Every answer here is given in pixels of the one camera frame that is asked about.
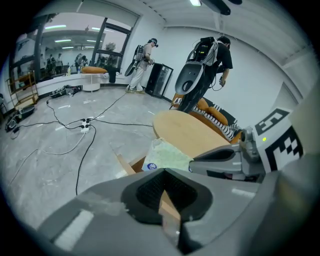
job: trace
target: gray floor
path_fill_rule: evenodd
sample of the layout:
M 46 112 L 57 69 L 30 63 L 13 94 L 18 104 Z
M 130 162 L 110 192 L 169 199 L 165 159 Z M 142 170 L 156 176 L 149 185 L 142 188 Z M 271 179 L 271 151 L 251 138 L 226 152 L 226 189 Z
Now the gray floor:
M 97 116 L 125 93 L 124 87 L 103 87 L 97 92 L 80 92 L 74 97 L 50 99 L 58 119 L 69 122 Z M 53 111 L 46 99 L 36 105 L 33 115 L 23 125 L 54 121 Z M 126 124 L 152 125 L 154 115 L 168 110 L 170 103 L 148 94 L 127 93 L 101 115 L 100 120 Z M 115 154 L 122 154 L 128 162 L 146 152 L 155 139 L 152 127 L 124 126 L 99 121 L 91 123 L 97 129 L 95 141 L 82 163 L 78 193 L 87 188 L 119 177 L 123 172 Z M 81 121 L 70 127 L 81 125 Z M 76 196 L 75 186 L 80 161 L 94 136 L 92 128 L 79 145 L 65 155 L 48 155 L 38 150 L 24 163 L 8 186 L 24 158 L 34 149 L 62 153 L 74 147 L 82 134 L 80 128 L 68 130 L 58 123 L 22 127 L 18 138 L 0 129 L 1 186 L 16 216 L 33 228 L 57 208 Z

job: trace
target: window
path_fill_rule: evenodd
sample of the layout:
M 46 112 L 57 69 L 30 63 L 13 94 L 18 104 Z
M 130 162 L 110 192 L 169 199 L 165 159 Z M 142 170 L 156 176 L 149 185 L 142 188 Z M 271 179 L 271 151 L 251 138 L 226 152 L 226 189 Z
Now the window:
M 105 18 L 85 13 L 52 14 L 42 34 L 41 78 L 65 74 L 70 66 L 88 66 Z
M 102 28 L 101 38 L 92 56 L 92 66 L 106 70 L 113 67 L 119 72 L 132 27 L 108 18 Z
M 126 42 L 126 38 L 127 34 L 125 33 L 110 28 L 105 29 L 103 36 L 101 37 L 99 49 L 121 53 Z
M 117 68 L 121 62 L 120 56 L 114 56 L 110 54 L 97 53 L 95 55 L 95 66 L 99 68 L 103 68 L 105 70 L 112 68 Z
M 132 27 L 107 17 L 61 12 L 33 19 L 10 53 L 9 76 L 34 71 L 36 82 L 61 76 L 79 66 L 120 71 Z

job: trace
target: sofa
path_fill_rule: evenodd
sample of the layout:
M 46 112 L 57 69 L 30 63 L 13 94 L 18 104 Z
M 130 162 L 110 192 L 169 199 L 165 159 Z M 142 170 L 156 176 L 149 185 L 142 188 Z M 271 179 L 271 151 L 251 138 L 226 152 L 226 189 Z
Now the sofa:
M 183 95 L 176 93 L 170 109 L 172 107 L 178 108 L 182 98 Z M 229 123 L 228 119 L 221 113 L 222 111 L 219 111 L 221 108 L 212 104 L 212 102 L 210 103 L 212 106 L 209 106 L 207 99 L 201 98 L 189 115 L 210 127 L 230 144 L 236 144 L 241 137 L 241 128 L 237 125 L 237 120 L 230 114 L 226 114 L 229 121 L 232 120 L 232 123 Z

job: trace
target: extension cord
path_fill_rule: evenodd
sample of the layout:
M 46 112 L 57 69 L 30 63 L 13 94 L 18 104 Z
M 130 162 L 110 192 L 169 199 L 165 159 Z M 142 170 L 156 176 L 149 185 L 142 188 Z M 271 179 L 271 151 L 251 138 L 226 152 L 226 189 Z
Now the extension cord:
M 88 132 L 89 132 L 89 129 L 90 129 L 90 122 L 89 122 L 89 119 L 90 119 L 91 117 L 88 117 L 87 119 L 86 119 L 86 121 L 82 121 L 82 127 L 83 128 L 81 128 L 81 133 L 82 134 L 87 134 Z

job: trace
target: black cabinet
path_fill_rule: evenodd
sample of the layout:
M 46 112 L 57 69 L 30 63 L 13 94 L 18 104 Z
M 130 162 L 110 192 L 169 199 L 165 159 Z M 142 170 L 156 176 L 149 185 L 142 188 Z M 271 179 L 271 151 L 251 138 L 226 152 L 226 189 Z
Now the black cabinet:
M 162 98 L 173 71 L 173 68 L 167 65 L 154 63 L 145 92 L 153 97 Z

